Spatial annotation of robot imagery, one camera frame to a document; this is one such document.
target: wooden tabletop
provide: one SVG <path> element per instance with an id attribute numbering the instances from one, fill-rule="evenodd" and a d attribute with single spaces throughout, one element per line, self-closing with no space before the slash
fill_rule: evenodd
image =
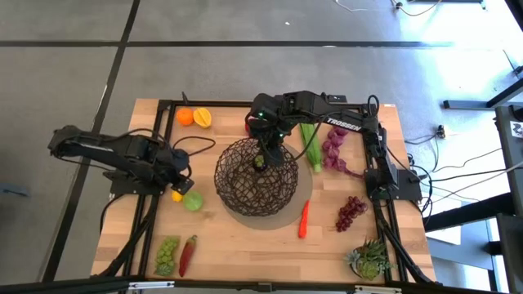
<path id="1" fill-rule="evenodd" d="M 152 128 L 158 100 L 139 99 L 136 101 L 129 129 Z M 373 210 L 355 219 L 351 228 L 338 233 L 335 228 L 337 212 L 346 203 L 348 196 L 358 196 L 368 203 L 364 182 L 337 171 L 322 171 L 313 174 L 313 190 L 309 208 L 308 233 L 305 239 L 297 237 L 299 220 L 281 229 L 256 230 L 241 225 L 232 218 L 217 196 L 214 186 L 214 167 L 220 154 L 235 141 L 246 137 L 244 108 L 208 108 L 212 114 L 212 126 L 203 129 L 196 124 L 180 126 L 175 119 L 170 142 L 184 136 L 205 136 L 217 144 L 212 149 L 190 158 L 195 182 L 193 189 L 204 196 L 204 205 L 198 212 L 187 211 L 181 203 L 175 203 L 168 191 L 159 202 L 154 225 L 149 264 L 146 276 L 154 275 L 154 259 L 161 242 L 167 236 L 180 236 L 181 245 L 175 262 L 180 259 L 185 241 L 197 234 L 198 244 L 186 276 L 196 280 L 226 281 L 278 281 L 278 282 L 320 282 L 358 283 L 361 282 L 345 264 L 343 257 L 365 239 L 376 238 L 376 224 Z M 162 129 L 165 128 L 164 115 Z M 379 120 L 387 129 L 387 144 L 405 166 L 409 165 L 400 119 L 394 105 L 381 105 Z M 318 136 L 323 142 L 331 126 L 323 125 Z M 296 150 L 302 150 L 300 132 L 295 129 L 285 142 Z M 187 140 L 177 148 L 195 151 L 208 142 Z M 347 167 L 361 173 L 365 168 L 364 148 L 361 134 L 349 133 L 340 149 L 340 158 L 347 161 Z M 92 273 L 98 274 L 117 256 L 129 238 L 137 196 L 126 195 L 108 209 Z M 412 203 L 395 201 L 396 216 L 400 227 L 401 242 L 423 273 L 435 279 L 422 218 Z M 389 252 L 391 261 L 395 261 Z M 137 273 L 141 243 L 136 248 L 132 274 Z M 392 270 L 393 279 L 399 279 L 397 270 Z M 175 270 L 173 278 L 180 278 Z M 375 283 L 383 283 L 382 277 Z"/>

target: yellow lemon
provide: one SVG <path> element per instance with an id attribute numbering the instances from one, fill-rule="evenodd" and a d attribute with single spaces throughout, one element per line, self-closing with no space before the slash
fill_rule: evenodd
<path id="1" fill-rule="evenodd" d="M 193 112 L 194 121 L 202 128 L 211 126 L 211 113 L 205 108 L 198 108 Z"/>
<path id="2" fill-rule="evenodd" d="M 178 193 L 177 191 L 172 191 L 172 200 L 174 200 L 174 202 L 180 202 L 182 199 L 183 199 L 183 195 Z"/>

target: black wire basket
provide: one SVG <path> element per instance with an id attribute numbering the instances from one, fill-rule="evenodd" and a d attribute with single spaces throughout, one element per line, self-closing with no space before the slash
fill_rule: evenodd
<path id="1" fill-rule="evenodd" d="M 253 164 L 260 154 L 257 140 L 242 139 L 220 156 L 214 185 L 223 203 L 244 216 L 271 216 L 285 207 L 297 187 L 297 163 L 282 145 L 285 163 L 263 169 Z"/>

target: red chili pepper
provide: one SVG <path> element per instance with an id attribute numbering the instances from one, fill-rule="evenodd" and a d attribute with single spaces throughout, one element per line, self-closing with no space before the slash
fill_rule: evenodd
<path id="1" fill-rule="evenodd" d="M 307 236 L 307 220 L 309 219 L 309 200 L 305 202 L 303 207 L 302 221 L 300 222 L 300 229 L 297 232 L 299 238 L 305 238 Z"/>
<path id="2" fill-rule="evenodd" d="M 194 249 L 196 248 L 196 238 L 196 235 L 188 238 L 186 245 L 183 247 L 183 252 L 181 252 L 180 256 L 180 269 L 178 271 L 180 277 L 183 277 L 186 274 L 190 258 L 193 256 Z"/>

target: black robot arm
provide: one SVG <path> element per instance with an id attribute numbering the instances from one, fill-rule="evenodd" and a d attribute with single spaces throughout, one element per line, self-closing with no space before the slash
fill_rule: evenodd
<path id="1" fill-rule="evenodd" d="M 259 94 L 248 113 L 246 123 L 251 134 L 266 150 L 269 163 L 279 164 L 278 146 L 298 123 L 327 123 L 362 134 L 365 152 L 374 159 L 377 168 L 369 169 L 366 181 L 374 187 L 370 193 L 398 189 L 398 171 L 387 152 L 387 130 L 378 121 L 379 105 L 367 104 L 366 112 L 359 114 L 343 105 L 330 104 L 324 93 L 297 91 L 282 96 Z"/>
<path id="2" fill-rule="evenodd" d="M 167 184 L 184 194 L 192 186 L 188 176 L 181 174 L 190 169 L 189 156 L 184 150 L 172 149 L 164 140 L 129 132 L 107 136 L 65 126 L 55 131 L 48 148 L 57 158 L 83 156 L 116 168 L 105 171 L 104 176 L 130 187 L 125 194 L 148 194 L 141 193 L 144 189 L 160 194 Z"/>

